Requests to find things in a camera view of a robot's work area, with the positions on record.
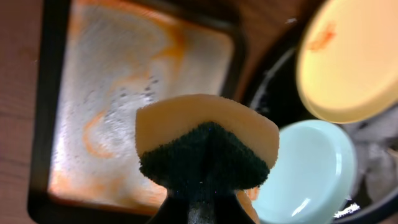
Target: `yellow plate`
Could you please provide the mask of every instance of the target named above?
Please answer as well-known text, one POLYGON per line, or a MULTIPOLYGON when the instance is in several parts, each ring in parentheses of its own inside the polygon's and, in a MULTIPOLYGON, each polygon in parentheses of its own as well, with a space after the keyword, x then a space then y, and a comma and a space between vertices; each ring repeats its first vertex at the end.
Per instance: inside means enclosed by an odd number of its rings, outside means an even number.
POLYGON ((297 88, 314 116, 370 118, 398 99, 398 1, 329 0, 313 18, 297 60, 297 88))

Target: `tray rim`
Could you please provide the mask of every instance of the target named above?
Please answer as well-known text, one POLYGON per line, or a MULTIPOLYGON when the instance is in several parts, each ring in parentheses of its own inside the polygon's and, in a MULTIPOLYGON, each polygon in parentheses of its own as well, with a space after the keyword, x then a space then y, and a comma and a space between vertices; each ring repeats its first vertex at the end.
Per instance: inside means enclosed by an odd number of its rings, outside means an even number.
MULTIPOLYGON (((52 200, 47 192, 71 2, 72 0, 44 0, 43 2, 34 140, 27 201, 28 214, 37 223, 145 223, 150 216, 63 205, 52 200)), ((188 13, 169 2, 157 0, 135 0, 134 2, 167 14, 174 13, 180 19, 218 30, 229 36, 234 49, 221 96, 226 98, 234 96, 246 53, 244 36, 238 23, 213 19, 200 12, 188 13)))

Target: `wooden table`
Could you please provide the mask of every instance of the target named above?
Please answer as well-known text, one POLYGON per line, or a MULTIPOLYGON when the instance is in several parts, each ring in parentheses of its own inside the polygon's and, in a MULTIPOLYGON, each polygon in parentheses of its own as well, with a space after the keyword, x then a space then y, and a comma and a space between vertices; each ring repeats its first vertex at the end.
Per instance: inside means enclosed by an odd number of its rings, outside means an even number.
MULTIPOLYGON (((240 99, 261 56, 312 0, 229 0, 248 40, 240 99)), ((33 223, 27 209, 42 1, 0 3, 0 223, 33 223)))

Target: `light blue bowl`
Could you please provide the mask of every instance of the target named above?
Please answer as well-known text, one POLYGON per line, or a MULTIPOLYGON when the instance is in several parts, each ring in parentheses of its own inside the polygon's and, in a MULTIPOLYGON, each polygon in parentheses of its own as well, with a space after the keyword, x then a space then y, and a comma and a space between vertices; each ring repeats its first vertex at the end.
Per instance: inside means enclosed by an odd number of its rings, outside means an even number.
POLYGON ((337 125, 308 120, 280 131, 279 157, 252 205, 273 224, 330 223, 354 184, 353 143, 337 125))

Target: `green scouring pad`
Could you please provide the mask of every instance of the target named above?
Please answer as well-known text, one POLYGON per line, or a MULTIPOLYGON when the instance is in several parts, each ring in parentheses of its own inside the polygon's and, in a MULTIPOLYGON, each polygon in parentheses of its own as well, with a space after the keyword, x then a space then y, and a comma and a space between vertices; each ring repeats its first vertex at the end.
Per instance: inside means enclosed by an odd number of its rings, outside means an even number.
POLYGON ((179 96, 139 109, 140 171, 168 189, 151 222, 252 223, 236 192, 267 179, 278 147, 273 122, 219 96, 179 96))

